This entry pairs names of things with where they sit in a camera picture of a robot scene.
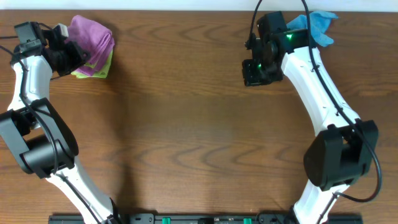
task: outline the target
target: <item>wire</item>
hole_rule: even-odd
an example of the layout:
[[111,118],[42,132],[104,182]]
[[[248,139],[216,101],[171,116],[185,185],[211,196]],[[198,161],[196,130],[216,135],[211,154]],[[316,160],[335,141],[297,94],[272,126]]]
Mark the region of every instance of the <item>wire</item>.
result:
[[377,155],[374,152],[374,150],[373,150],[372,146],[370,145],[370,143],[368,142],[368,140],[363,136],[362,132],[358,130],[358,128],[354,125],[354,123],[347,117],[347,115],[345,114],[343,109],[340,108],[339,104],[337,103],[337,101],[335,100],[333,95],[331,94],[330,90],[328,89],[325,81],[323,80],[323,78],[322,78],[322,76],[321,76],[321,74],[320,74],[320,72],[318,70],[318,66],[315,63],[315,59],[314,59],[313,52],[312,52],[310,13],[308,12],[308,6],[307,6],[307,3],[305,2],[305,0],[302,0],[302,2],[303,2],[303,5],[304,5],[304,8],[305,8],[305,13],[307,15],[308,49],[310,51],[310,57],[311,57],[311,62],[312,62],[313,69],[317,73],[317,76],[318,76],[323,88],[325,89],[325,91],[328,94],[330,100],[332,101],[333,105],[337,109],[337,112],[344,118],[344,120],[354,130],[354,132],[358,135],[360,140],[362,140],[363,144],[365,144],[365,146],[368,149],[369,153],[372,155],[372,158],[373,158],[373,161],[374,161],[374,165],[376,166],[377,186],[376,186],[376,189],[374,190],[373,194],[370,197],[361,199],[361,198],[355,198],[355,197],[346,195],[346,194],[341,193],[341,192],[335,192],[334,194],[342,196],[342,197],[347,198],[349,200],[352,200],[354,202],[360,202],[360,203],[370,202],[370,201],[372,201],[373,199],[375,199],[377,197],[377,195],[379,194],[379,192],[381,190],[382,172],[381,172],[381,166],[380,166],[379,159],[377,158]]
[[335,193],[332,193],[332,197],[328,202],[328,205],[326,206],[326,208],[324,209],[324,211],[322,212],[322,214],[319,216],[319,219],[317,221],[317,224],[320,224],[322,221],[322,218],[325,216],[326,212],[328,212],[329,208],[331,207],[331,205],[333,204],[333,202],[337,199],[337,195]]
[[18,36],[5,36],[5,37],[0,37],[0,39],[15,39],[18,38]]
[[[7,48],[3,47],[0,45],[0,49],[3,49],[5,52],[9,53],[11,56],[14,56],[14,54],[8,50]],[[53,148],[54,152],[54,169],[53,173],[57,173],[58,171],[58,151],[57,151],[57,145],[55,143],[54,137],[49,129],[49,127],[46,125],[44,120],[36,113],[36,111],[26,102],[24,92],[25,92],[25,85],[26,85],[26,72],[28,71],[25,65],[19,60],[19,63],[22,67],[22,81],[21,81],[21,89],[19,93],[19,97],[21,98],[22,103],[25,105],[25,107],[28,109],[30,113],[36,118],[37,122],[40,124],[40,126],[43,128],[44,133],[50,138],[50,143]]]
[[262,2],[262,0],[259,0],[259,2],[257,3],[256,9],[254,10],[253,18],[251,20],[250,33],[249,33],[249,38],[248,38],[248,43],[249,43],[248,46],[250,46],[251,34],[253,33],[254,20],[256,19],[257,10],[259,9],[261,2]]
[[95,221],[98,224],[101,224],[101,222],[98,220],[97,216],[94,214],[94,212],[92,211],[92,209],[90,208],[90,206],[87,204],[87,202],[81,197],[81,195],[79,194],[79,192],[77,192],[77,190],[75,189],[75,187],[69,182],[69,180],[60,175],[60,174],[55,174],[57,177],[61,178],[62,181],[64,181],[68,187],[70,188],[70,190],[72,190],[72,192],[76,195],[76,197],[83,203],[83,205],[85,205],[85,207],[87,208],[87,210],[91,213],[91,215],[93,216],[93,218],[95,219]]

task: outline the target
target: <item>pink cloth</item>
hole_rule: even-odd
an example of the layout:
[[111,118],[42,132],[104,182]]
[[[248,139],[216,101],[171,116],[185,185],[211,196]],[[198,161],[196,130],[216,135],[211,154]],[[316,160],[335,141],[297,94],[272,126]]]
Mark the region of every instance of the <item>pink cloth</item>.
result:
[[112,31],[101,24],[77,15],[73,17],[68,27],[69,38],[67,41],[74,40],[85,51],[89,52],[91,58],[87,63],[95,65],[95,68],[81,66],[77,72],[88,76],[102,69],[106,59],[113,50],[114,39]]

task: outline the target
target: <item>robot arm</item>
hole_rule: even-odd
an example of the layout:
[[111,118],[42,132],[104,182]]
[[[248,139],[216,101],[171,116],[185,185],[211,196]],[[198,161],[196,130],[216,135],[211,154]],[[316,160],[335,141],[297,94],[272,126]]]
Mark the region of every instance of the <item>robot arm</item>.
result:
[[[60,76],[68,75],[86,62],[88,54],[74,42],[63,43],[68,35],[62,24],[53,30],[41,30],[38,23],[26,22],[16,26],[16,32],[21,42],[11,61],[16,73],[16,87],[8,112],[0,114],[1,136],[22,169],[57,186],[76,206],[86,224],[121,223],[111,199],[85,172],[77,156],[75,137],[48,101],[53,71]],[[44,47],[46,39],[49,40],[48,48]],[[27,71],[23,71],[20,61]],[[45,121],[56,142],[59,169],[55,174],[50,138],[43,135],[28,141],[23,139],[31,129],[40,128],[21,101],[23,82],[22,94],[26,102]]]
[[[326,81],[329,90],[334,95],[335,99],[341,107],[344,108],[345,113],[355,123],[355,119],[359,116],[347,105],[343,97],[338,92],[335,84],[329,77],[325,67],[320,58],[319,50],[312,49],[319,71]],[[292,82],[293,86],[300,95],[310,117],[312,120],[315,136],[318,136],[320,131],[327,130],[328,126],[334,124],[337,128],[347,125],[347,122],[338,116],[337,110],[327,95],[325,89],[322,87],[318,77],[312,70],[311,58],[308,52],[308,47],[301,47],[295,49],[293,53],[286,53],[282,61],[282,71],[286,77]],[[328,213],[331,210],[336,200],[333,198],[333,193],[344,192],[349,185],[341,184],[332,187],[330,190],[322,191],[321,188],[313,185],[308,180],[303,195],[300,200],[294,205],[294,213],[299,223],[317,223],[320,214],[323,213],[320,223],[328,220]]]
[[[243,61],[244,83],[246,86],[268,85],[281,81],[285,75],[299,93],[316,138],[304,156],[309,180],[300,200],[293,206],[293,222],[324,223],[338,197],[336,193],[344,192],[368,172],[371,155],[338,113],[317,77],[309,54],[307,30],[288,30],[281,12],[266,14],[258,20],[257,27],[260,38],[251,34],[245,44],[252,50],[252,59]],[[331,95],[374,148],[378,134],[376,125],[373,121],[359,119],[333,84],[319,50],[313,48],[312,52]]]

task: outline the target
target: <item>light blue towel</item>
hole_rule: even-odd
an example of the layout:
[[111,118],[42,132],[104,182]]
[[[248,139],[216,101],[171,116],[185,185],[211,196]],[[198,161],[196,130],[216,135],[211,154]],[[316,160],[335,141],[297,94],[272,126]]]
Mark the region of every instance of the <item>light blue towel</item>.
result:
[[[312,37],[322,47],[326,47],[334,42],[332,38],[325,35],[332,19],[338,19],[338,16],[332,12],[314,11],[310,13]],[[307,28],[307,17],[299,15],[287,24],[287,28],[292,30]]]

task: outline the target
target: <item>wooden table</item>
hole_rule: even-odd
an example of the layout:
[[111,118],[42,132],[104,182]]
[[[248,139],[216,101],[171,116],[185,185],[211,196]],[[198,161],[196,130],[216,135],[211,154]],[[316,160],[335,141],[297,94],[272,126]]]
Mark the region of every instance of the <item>wooden table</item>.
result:
[[[252,12],[1,11],[0,34],[25,21],[69,24],[81,14],[109,27],[116,48],[107,79],[53,81],[50,99],[80,145],[80,159],[122,212],[253,213],[287,210],[304,189],[314,139],[291,82],[246,88],[241,62]],[[298,12],[285,13],[290,21]],[[321,48],[330,76],[380,131],[384,185],[372,203],[339,199],[333,212],[398,222],[398,14],[339,12]],[[13,49],[17,40],[2,40]],[[0,54],[0,108],[14,91]],[[0,223],[46,223],[77,213],[55,186],[21,171],[0,141]],[[367,197],[374,166],[348,193]]]

